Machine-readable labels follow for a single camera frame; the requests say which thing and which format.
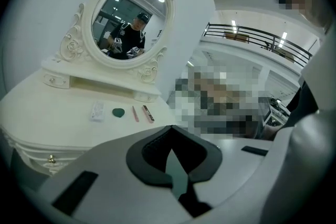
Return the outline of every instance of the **drawer knob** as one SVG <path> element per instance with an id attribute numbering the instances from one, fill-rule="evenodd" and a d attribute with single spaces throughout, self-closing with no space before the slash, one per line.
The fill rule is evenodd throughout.
<path id="1" fill-rule="evenodd" d="M 55 163 L 56 162 L 53 155 L 49 155 L 48 162 L 49 163 Z"/>

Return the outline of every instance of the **balcony railing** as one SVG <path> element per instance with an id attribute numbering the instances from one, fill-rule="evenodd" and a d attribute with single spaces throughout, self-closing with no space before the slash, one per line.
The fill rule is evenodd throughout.
<path id="1" fill-rule="evenodd" d="M 307 64 L 312 56 L 312 54 L 308 51 L 286 39 L 282 39 L 279 36 L 265 31 L 245 26 L 208 24 L 203 36 L 215 36 L 241 41 L 247 44 L 256 44 L 261 48 L 276 53 L 302 67 Z"/>

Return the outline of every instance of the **white tabletop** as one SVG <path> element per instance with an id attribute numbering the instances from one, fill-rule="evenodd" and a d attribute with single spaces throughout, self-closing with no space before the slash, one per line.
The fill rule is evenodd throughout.
<path id="1" fill-rule="evenodd" d="M 26 145 L 54 149 L 89 149 L 100 143 L 155 127 L 175 124 L 175 118 L 162 98 L 143 103 L 129 93 L 116 95 L 86 82 L 70 89 L 50 87 L 40 79 L 40 70 L 10 91 L 0 103 L 0 124 L 5 133 Z M 104 121 L 89 120 L 95 101 L 104 102 Z M 146 105 L 154 117 L 149 123 L 141 107 Z M 139 117 L 132 113 L 135 107 Z M 117 118 L 112 109 L 123 108 Z"/>

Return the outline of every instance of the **mirror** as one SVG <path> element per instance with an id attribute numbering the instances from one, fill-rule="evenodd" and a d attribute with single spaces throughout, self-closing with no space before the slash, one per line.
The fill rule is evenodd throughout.
<path id="1" fill-rule="evenodd" d="M 102 53 L 133 59 L 155 45 L 166 17 L 166 0 L 100 0 L 92 17 L 92 35 Z"/>

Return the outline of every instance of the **black strip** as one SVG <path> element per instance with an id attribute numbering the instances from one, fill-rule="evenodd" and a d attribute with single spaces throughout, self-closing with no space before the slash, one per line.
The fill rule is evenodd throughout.
<path id="1" fill-rule="evenodd" d="M 71 216 L 97 177 L 98 174 L 96 173 L 82 172 L 57 200 L 54 201 L 53 206 Z"/>
<path id="2" fill-rule="evenodd" d="M 261 148 L 256 148 L 256 147 L 251 147 L 251 146 L 244 146 L 241 150 L 246 151 L 248 153 L 260 155 L 260 156 L 266 156 L 268 152 L 267 150 L 262 150 Z"/>

